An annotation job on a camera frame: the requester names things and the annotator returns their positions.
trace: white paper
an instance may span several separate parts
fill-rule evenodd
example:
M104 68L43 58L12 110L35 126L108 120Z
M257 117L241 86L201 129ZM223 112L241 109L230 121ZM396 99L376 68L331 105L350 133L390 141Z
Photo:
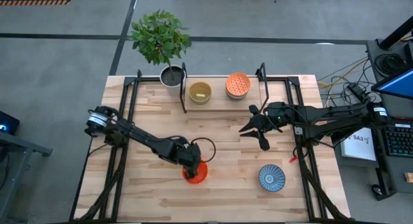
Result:
M386 109L385 109L385 108L381 108L381 107L373 108L373 110L374 110L375 112L377 112L377 111L386 112Z
M408 124L395 124L396 127L411 128Z
M372 132L369 128L362 128L353 133L341 143L341 154L345 157L376 160Z

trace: blue bowl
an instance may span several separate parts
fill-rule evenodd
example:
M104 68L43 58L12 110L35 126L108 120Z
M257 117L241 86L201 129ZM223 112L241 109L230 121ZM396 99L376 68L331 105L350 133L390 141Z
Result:
M259 171L259 183L269 192L278 192L285 185L284 172L278 166L265 165Z

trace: green leaves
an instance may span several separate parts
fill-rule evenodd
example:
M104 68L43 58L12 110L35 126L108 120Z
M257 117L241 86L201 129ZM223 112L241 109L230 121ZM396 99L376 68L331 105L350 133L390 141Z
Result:
M175 45L171 42L167 42L163 44L163 47L167 50L172 50L175 47Z
M148 63L170 64L170 59L174 56L181 59L181 51L186 53L192 45L189 35L180 32L184 29L180 20L164 10L145 14L138 23L131 25L132 49L138 50Z

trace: potted plant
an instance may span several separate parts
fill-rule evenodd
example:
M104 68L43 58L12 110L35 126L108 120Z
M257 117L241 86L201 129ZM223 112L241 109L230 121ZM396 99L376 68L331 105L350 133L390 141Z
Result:
M181 59L181 51L186 54L186 49L191 46L189 35L180 32L184 30L180 20L169 12L158 10L150 16L145 14L138 23L132 23L132 29L132 49L138 50L148 63L168 64L161 71L161 82L167 87L170 95L178 96L182 68L171 65L170 59L174 56Z

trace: stacked bowls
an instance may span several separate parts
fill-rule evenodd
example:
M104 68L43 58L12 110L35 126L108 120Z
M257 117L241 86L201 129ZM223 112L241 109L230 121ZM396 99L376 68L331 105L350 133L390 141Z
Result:
M250 78L242 72L232 74L226 82L227 95L231 99L243 99L250 90L250 87Z

